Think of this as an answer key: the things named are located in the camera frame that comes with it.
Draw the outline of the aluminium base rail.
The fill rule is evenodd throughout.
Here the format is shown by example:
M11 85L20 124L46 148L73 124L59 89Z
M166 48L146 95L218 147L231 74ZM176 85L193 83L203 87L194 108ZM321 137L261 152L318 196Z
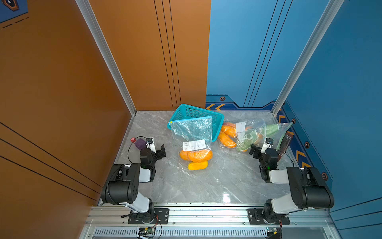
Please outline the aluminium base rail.
M261 204L157 203L158 216L139 224L120 206L92 207L81 239L339 239L329 213L306 210L268 225Z

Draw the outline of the dark red metronome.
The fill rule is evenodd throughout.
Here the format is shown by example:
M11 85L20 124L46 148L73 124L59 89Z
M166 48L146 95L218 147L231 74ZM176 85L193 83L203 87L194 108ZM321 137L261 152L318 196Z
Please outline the dark red metronome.
M294 135L290 134L289 132L287 132L284 135L283 139L281 140L281 144L279 146L279 153L278 153L279 159L281 159L284 153L286 153L291 141L293 140L293 137Z

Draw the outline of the smooth orange basket mango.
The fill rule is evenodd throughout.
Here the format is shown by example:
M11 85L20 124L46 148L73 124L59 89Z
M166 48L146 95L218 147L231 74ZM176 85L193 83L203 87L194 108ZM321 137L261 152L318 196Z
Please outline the smooth orange basket mango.
M209 161L213 157L213 152L210 149L203 149L197 151L189 151L187 156L192 162L204 162Z

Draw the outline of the yellow top mango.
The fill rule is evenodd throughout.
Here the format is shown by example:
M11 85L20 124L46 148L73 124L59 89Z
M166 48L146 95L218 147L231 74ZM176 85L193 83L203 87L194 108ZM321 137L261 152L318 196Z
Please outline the yellow top mango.
M183 150L180 151L180 158L183 160L186 160L186 161L190 161L190 159L188 157L188 152L183 151Z

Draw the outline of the clear green-zip bag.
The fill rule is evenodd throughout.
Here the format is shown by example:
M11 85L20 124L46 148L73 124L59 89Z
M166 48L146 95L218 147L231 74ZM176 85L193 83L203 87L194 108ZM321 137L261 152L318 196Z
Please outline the clear green-zip bag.
M252 145L260 148L280 149L282 139L291 128L292 122L266 124L265 121L236 123L235 140L238 151L247 151Z

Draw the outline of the purple block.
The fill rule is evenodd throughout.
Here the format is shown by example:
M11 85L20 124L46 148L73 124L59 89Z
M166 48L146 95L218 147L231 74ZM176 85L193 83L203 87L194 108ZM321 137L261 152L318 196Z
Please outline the purple block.
M146 139L145 138L137 138L134 142L134 145L139 149L142 150L147 147Z

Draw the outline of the clear blue-zip bag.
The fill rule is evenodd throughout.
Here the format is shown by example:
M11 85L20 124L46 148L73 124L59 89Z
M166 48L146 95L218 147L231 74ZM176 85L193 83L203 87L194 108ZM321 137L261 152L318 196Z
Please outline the clear blue-zip bag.
M224 122L221 131L236 142L233 149L242 152L248 151L252 144L261 147L266 139L266 124L263 119Z

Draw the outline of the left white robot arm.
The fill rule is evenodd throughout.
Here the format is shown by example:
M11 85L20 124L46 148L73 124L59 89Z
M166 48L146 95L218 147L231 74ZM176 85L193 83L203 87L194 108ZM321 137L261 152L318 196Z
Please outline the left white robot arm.
M121 216L129 224L160 223L168 210L155 210L152 199L139 192L139 184L153 182L156 162L164 157L164 145L156 151L146 147L140 150L140 163L114 164L101 191L102 201L130 209L129 214Z

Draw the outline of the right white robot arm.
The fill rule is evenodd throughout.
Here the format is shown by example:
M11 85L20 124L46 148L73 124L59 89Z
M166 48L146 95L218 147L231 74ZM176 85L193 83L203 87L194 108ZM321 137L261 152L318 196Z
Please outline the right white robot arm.
M266 183L288 185L290 189L289 194L268 199L263 209L248 209L250 224L288 225L288 216L293 212L334 206L334 196L317 168L287 167L279 170L278 151L271 147L261 149L253 144L249 154L259 160L260 173Z

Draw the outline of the slim yellow mango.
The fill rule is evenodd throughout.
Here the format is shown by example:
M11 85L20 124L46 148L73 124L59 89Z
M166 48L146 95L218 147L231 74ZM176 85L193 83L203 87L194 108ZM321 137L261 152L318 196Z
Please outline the slim yellow mango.
M190 171L197 171L197 170L204 170L208 167L208 162L192 162L188 165L188 170Z

